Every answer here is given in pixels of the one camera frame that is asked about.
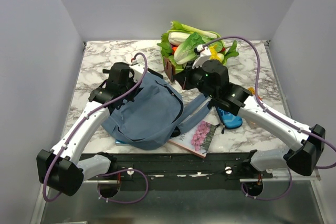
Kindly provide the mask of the brown leather wallet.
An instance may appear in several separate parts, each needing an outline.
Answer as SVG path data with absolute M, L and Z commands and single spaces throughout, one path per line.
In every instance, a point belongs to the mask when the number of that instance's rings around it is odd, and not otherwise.
M 164 72 L 171 83 L 174 83 L 175 67 L 168 58 L 163 58 Z

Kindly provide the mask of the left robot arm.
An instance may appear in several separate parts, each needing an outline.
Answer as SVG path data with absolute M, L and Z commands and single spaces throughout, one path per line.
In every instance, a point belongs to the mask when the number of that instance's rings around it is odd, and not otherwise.
M 47 188 L 58 194 L 74 195 L 85 180 L 101 175 L 112 179 L 116 175 L 113 157 L 98 153 L 92 158 L 81 160 L 82 152 L 96 130 L 124 100 L 131 101 L 148 71 L 148 64 L 133 60 L 131 64 L 117 62 L 99 86 L 89 95 L 86 106 L 68 133 L 51 150 L 41 150 L 37 157 L 39 181 L 43 185 L 46 202 L 57 199 L 48 197 Z

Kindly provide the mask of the blue student backpack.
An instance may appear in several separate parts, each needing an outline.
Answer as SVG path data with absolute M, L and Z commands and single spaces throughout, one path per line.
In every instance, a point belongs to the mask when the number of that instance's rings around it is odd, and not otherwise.
M 125 101 L 103 122 L 116 140 L 142 150 L 163 146 L 197 126 L 210 112 L 207 96 L 184 105 L 182 96 L 162 78 L 146 73 L 134 101 Z

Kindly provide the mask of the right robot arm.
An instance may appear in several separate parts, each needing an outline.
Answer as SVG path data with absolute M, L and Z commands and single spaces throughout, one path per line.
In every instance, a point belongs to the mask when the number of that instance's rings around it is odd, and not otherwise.
M 312 174 L 324 150 L 323 127 L 295 122 L 258 101 L 249 90 L 230 82 L 227 67 L 217 60 L 208 60 L 198 68 L 187 67 L 175 74 L 174 79 L 182 89 L 196 88 L 208 96 L 209 106 L 252 121 L 285 143 L 283 149 L 253 151 L 241 165 L 246 177 L 277 168 L 290 168 L 302 176 Z

